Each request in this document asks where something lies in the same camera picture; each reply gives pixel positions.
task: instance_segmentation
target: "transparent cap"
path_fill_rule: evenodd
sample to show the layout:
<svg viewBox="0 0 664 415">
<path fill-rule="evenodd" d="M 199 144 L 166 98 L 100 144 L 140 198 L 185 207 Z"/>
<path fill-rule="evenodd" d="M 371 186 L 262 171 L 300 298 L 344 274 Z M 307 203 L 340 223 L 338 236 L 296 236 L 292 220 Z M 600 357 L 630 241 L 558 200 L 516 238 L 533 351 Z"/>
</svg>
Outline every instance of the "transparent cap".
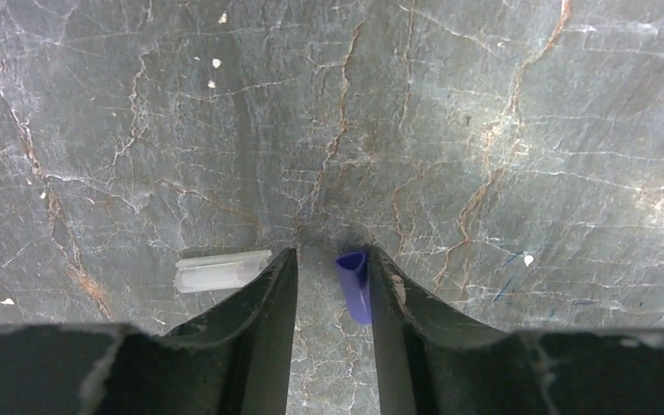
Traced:
<svg viewBox="0 0 664 415">
<path fill-rule="evenodd" d="M 268 265 L 271 251 L 231 253 L 182 259 L 176 263 L 175 286 L 181 293 L 240 288 Z"/>
</svg>

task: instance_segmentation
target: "cracked surface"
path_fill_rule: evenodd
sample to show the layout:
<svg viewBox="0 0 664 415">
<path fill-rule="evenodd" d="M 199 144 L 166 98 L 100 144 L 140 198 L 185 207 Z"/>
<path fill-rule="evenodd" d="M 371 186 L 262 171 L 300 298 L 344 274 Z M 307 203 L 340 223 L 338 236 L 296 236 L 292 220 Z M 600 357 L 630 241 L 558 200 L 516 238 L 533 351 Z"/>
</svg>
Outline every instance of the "cracked surface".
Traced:
<svg viewBox="0 0 664 415">
<path fill-rule="evenodd" d="M 289 413 L 376 413 L 360 242 L 499 329 L 664 326 L 664 4 L 0 2 L 0 322 L 164 332 L 227 295 L 179 258 L 296 246 Z"/>
</svg>

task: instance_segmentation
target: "stone floor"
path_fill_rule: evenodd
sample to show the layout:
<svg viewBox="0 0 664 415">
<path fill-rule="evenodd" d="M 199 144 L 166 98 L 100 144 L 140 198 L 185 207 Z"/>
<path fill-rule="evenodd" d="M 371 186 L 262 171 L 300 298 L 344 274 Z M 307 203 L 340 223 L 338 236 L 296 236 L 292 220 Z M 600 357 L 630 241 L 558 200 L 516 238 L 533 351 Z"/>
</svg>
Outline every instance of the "stone floor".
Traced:
<svg viewBox="0 0 664 415">
<path fill-rule="evenodd" d="M 377 413 L 363 242 L 500 329 L 664 326 L 664 2 L 0 0 L 0 322 L 165 332 L 227 295 L 179 258 L 296 246 L 289 413 Z"/>
</svg>

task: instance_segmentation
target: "translucent plastic piece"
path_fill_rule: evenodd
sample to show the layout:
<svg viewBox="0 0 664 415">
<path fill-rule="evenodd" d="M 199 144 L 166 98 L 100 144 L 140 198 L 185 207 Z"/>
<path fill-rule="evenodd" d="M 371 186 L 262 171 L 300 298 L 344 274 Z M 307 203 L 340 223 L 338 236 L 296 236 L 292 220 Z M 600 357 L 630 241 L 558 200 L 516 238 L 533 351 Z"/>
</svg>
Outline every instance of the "translucent plastic piece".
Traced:
<svg viewBox="0 0 664 415">
<path fill-rule="evenodd" d="M 182 293 L 240 288 L 264 270 L 270 256 L 266 250 L 182 259 L 175 286 Z"/>
</svg>

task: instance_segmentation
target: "purple marker cap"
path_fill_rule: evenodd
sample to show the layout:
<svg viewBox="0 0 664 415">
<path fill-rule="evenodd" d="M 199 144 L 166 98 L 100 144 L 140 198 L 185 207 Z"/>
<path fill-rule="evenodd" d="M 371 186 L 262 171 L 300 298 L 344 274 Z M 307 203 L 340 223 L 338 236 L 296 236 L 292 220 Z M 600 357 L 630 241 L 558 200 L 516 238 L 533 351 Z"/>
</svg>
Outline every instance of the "purple marker cap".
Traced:
<svg viewBox="0 0 664 415">
<path fill-rule="evenodd" d="M 338 257 L 336 264 L 350 316 L 360 324 L 370 324 L 373 318 L 370 312 L 370 285 L 367 283 L 367 254 L 363 251 L 347 253 Z"/>
</svg>

